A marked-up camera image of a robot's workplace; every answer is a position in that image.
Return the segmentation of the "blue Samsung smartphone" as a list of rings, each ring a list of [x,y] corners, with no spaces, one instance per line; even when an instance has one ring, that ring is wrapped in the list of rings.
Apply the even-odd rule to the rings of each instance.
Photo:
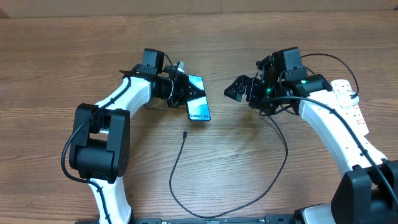
[[[187,75],[188,82],[203,82],[203,78],[196,75]],[[210,121],[210,109],[206,96],[187,101],[187,112],[190,121]]]

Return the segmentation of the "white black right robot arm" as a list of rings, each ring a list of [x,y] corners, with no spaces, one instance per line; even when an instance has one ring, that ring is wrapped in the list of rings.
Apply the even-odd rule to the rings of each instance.
[[[297,47],[256,62],[258,77],[239,76],[224,91],[263,116],[286,107],[306,121],[332,156],[341,176],[328,203],[311,205],[291,215],[269,215],[268,223],[396,223],[397,162],[390,161],[367,139],[359,116],[358,90],[345,80],[329,82],[305,67]]]

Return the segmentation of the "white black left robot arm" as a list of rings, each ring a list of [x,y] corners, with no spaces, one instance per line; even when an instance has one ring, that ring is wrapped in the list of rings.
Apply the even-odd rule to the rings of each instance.
[[[169,62],[162,51],[146,48],[142,62],[124,70],[121,85],[95,104],[80,104],[73,132],[61,158],[63,173],[88,184],[99,218],[96,223],[133,223],[134,214],[124,189],[130,155],[130,121],[153,98],[168,108],[187,107],[191,121],[210,121],[203,78],[184,72],[184,63]]]

